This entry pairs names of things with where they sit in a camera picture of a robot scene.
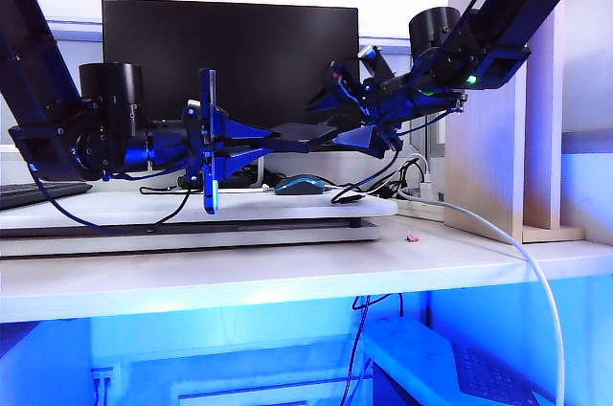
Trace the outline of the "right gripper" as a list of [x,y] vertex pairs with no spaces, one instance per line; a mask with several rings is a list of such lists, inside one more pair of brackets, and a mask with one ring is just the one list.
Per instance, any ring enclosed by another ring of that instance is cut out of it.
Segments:
[[375,158],[382,158],[390,149],[402,150],[398,130],[414,113],[405,79],[365,79],[361,84],[346,78],[325,79],[320,92],[306,103],[306,111],[349,105],[363,115],[365,126],[340,133],[331,141],[335,146]]

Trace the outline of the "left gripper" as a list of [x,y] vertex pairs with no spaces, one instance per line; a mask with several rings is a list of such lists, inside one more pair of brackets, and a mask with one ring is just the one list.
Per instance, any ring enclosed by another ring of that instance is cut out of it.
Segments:
[[282,133],[238,122],[223,109],[216,108],[215,70],[201,69],[199,79],[200,99],[188,100],[182,114],[191,154],[185,177],[190,190],[196,184],[202,186],[204,210],[207,214],[215,214],[218,209],[218,181],[229,178],[239,169],[269,153],[308,153],[311,148],[305,143],[255,144],[226,147],[215,155],[215,139],[277,139],[282,137]]

